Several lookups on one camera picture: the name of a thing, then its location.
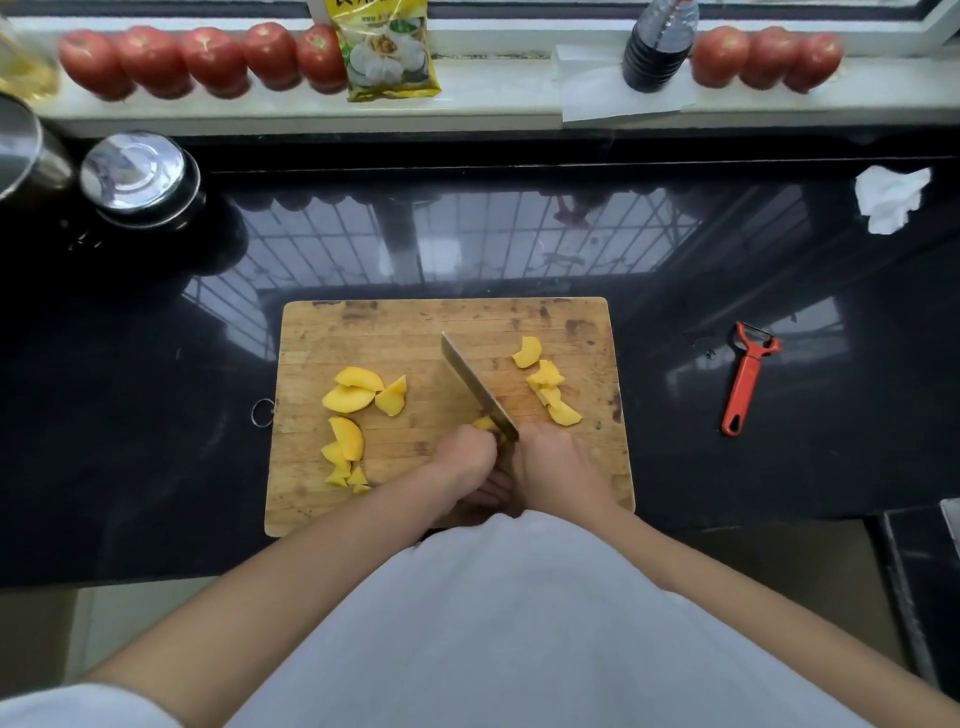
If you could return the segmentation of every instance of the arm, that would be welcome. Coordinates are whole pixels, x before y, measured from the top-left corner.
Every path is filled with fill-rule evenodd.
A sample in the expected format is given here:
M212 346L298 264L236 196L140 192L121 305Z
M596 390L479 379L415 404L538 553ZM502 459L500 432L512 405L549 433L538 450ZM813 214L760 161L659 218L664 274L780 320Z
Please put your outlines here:
M360 582L458 499L499 500L502 490L485 485L495 458L493 435L463 425L428 465L272 544L81 679L144 695L190 728L223 725Z
M876 728L960 725L960 706L919 677L624 511L568 433L549 425L522 426L514 473L530 507L590 531L659 587L699 605Z

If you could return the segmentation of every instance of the person's right arm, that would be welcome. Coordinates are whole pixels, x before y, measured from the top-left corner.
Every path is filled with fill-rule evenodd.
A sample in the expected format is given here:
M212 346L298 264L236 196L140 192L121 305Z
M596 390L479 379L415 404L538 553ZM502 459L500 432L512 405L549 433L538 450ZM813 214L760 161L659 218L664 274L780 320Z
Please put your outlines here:
M699 605L876 728L960 726L960 705L919 677L623 510L609 480L570 433L522 425L514 475L527 507L590 531L659 587Z

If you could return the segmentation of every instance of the yellow oil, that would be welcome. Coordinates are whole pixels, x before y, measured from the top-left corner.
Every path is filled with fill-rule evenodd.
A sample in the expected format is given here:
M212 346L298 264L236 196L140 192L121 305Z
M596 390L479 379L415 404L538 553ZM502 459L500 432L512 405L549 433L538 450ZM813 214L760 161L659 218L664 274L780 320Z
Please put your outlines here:
M24 101L40 101L57 94L60 72L42 52L28 48L0 18L0 91Z

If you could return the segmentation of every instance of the kitchen knife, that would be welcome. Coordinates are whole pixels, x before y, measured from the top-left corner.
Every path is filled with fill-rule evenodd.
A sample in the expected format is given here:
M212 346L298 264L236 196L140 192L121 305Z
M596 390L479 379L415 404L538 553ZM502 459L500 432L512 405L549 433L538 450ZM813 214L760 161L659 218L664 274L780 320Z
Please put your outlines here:
M472 367L467 364L464 356L453 346L453 342L450 341L450 337L446 335L445 331L442 331L440 334L440 349L444 353L446 362L453 367L453 371L457 373L457 376L464 382L470 390L470 393L480 402L483 411L490 415L490 419L500 428L503 436L512 443L519 440L520 434L516 431L516 425L514 421L510 419L507 410L500 405L496 397L494 397L491 391L480 381L480 377L477 376Z

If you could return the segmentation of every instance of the floor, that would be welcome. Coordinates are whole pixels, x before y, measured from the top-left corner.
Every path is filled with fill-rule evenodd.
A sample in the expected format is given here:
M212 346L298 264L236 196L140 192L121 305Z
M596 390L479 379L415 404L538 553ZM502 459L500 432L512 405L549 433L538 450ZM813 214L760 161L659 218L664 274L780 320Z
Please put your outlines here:
M905 665L862 522L726 529L683 540ZM0 594L0 696L74 680L210 581Z

